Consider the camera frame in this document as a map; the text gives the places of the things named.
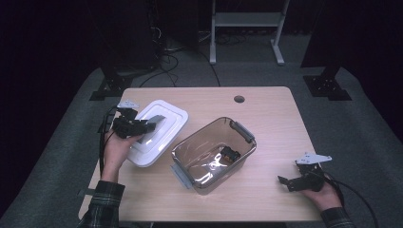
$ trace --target wooden table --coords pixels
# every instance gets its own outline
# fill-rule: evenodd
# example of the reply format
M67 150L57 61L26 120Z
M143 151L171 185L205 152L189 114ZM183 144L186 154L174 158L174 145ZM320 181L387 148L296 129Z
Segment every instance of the wooden table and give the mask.
M245 101L237 103L236 96ZM295 160L304 152L315 152L296 103L286 87L175 87L129 88L122 100L140 105L164 100L189 114L178 138L160 158L146 168L126 161L119 182L125 185L120 220L136 221L301 221L319 220L318 210L300 193L289 193L278 182L300 176ZM229 117L251 131L257 150L231 178L201 196L185 189L170 165L170 151L200 128L219 117ZM88 188L99 180L95 168ZM90 202L86 196L79 212Z

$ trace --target white lid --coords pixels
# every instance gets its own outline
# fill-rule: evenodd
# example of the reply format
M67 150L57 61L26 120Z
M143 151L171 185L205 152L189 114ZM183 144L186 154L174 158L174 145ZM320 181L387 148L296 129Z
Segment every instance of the white lid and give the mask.
M154 163L175 140L188 119L186 111L157 100L139 113L136 120L149 120L158 115L164 116L164 119L157 123L155 130L145 134L139 142L130 147L127 158L139 167Z

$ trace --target clear plastic container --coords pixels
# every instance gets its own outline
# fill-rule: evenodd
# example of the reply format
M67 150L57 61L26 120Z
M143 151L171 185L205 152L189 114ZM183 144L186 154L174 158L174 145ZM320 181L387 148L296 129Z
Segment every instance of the clear plastic container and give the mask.
M242 168L256 146L245 127L221 117L173 148L172 169L183 185L206 195Z

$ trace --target plaid sleeve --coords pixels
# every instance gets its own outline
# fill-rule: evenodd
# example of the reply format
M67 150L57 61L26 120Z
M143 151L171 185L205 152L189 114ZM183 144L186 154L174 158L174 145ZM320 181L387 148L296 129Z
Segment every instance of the plaid sleeve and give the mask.
M353 228L355 225L350 220L342 207L324 210L321 214L327 228Z
M119 205L125 186L99 180L94 196L77 227L119 227Z

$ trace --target black tripod base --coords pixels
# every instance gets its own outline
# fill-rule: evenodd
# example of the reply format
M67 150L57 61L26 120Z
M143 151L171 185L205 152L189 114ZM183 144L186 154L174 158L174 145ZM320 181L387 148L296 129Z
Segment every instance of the black tripod base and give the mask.
M314 97L327 97L330 101L352 100L347 91L342 89L335 79L317 75L303 76L303 80Z

